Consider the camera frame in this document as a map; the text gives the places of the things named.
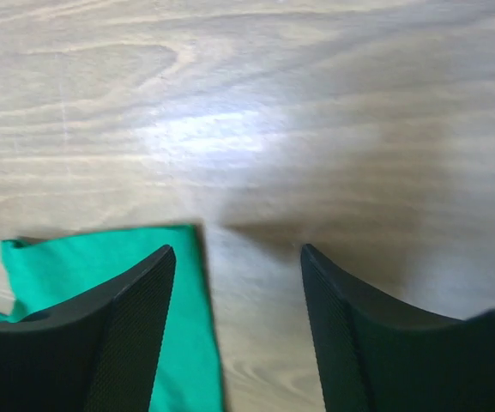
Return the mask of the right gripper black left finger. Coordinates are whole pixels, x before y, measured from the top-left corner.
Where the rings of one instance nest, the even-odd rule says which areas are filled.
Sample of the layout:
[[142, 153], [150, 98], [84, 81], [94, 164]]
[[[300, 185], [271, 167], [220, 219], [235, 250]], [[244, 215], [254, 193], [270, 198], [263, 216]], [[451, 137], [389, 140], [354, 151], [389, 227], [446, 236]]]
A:
[[0, 322], [0, 411], [146, 411], [172, 295], [169, 245], [16, 323]]

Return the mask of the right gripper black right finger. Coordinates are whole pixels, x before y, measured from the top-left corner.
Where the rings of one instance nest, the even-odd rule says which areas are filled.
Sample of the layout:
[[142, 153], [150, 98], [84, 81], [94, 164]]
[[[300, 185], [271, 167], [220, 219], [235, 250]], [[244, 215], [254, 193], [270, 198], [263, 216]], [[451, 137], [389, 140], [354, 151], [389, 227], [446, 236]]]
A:
[[495, 411], [495, 309], [464, 320], [409, 305], [313, 245], [300, 253], [328, 411]]

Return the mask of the green t shirt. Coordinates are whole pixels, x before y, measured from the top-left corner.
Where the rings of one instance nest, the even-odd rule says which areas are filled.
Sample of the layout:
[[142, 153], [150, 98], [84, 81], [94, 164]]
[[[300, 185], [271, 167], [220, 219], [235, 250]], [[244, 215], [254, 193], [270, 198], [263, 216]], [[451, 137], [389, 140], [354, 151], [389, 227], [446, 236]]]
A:
[[176, 255], [172, 297], [161, 346], [152, 411], [224, 410], [220, 352], [202, 248], [192, 226], [79, 234], [36, 243], [8, 239], [1, 260], [15, 306], [1, 321], [18, 322], [123, 273], [170, 245]]

